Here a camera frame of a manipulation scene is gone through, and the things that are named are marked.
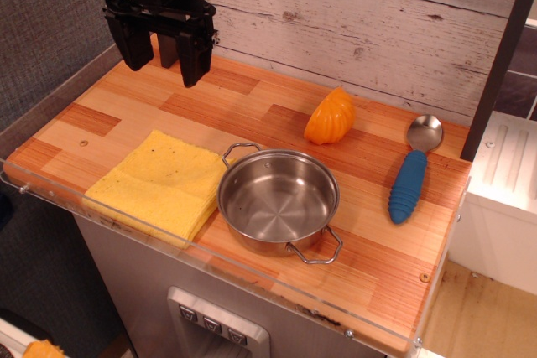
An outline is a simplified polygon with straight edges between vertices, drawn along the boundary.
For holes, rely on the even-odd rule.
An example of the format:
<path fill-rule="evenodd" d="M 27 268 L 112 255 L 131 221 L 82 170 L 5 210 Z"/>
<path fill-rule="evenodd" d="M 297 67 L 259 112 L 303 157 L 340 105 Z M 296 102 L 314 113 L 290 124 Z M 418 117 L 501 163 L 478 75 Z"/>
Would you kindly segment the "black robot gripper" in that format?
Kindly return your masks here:
<path fill-rule="evenodd" d="M 217 38 L 212 22 L 216 9 L 206 0 L 105 0 L 103 12 L 131 70 L 140 70 L 154 57 L 149 33 L 155 32 L 179 35 L 176 50 L 186 88 L 195 86 L 210 71 Z"/>

